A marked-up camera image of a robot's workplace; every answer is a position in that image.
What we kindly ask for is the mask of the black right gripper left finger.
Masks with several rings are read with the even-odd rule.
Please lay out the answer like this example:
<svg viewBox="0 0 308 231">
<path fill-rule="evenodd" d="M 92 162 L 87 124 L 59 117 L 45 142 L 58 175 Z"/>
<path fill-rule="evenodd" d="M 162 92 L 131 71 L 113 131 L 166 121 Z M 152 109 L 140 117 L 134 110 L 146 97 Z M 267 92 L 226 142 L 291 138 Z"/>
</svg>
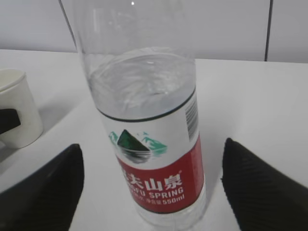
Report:
<svg viewBox="0 0 308 231">
<path fill-rule="evenodd" d="M 2 231 L 67 231 L 84 187 L 84 161 L 72 144 L 0 194 Z"/>
</svg>

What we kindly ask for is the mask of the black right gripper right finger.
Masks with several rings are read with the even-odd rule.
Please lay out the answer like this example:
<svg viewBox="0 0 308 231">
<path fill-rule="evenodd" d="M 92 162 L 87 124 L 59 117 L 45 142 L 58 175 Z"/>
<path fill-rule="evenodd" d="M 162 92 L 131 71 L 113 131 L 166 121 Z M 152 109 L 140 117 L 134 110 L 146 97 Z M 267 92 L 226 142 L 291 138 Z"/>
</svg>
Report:
<svg viewBox="0 0 308 231">
<path fill-rule="evenodd" d="M 308 189 L 227 138 L 222 185 L 240 230 L 306 231 Z"/>
</svg>

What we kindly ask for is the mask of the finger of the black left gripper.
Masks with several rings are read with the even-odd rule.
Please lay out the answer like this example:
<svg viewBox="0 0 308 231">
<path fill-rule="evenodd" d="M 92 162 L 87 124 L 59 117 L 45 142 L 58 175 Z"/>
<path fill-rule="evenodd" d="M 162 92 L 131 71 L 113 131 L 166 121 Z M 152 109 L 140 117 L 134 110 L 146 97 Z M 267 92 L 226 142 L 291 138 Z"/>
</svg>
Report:
<svg viewBox="0 0 308 231">
<path fill-rule="evenodd" d="M 20 125 L 21 121 L 15 109 L 0 109 L 0 133 L 5 133 Z"/>
</svg>

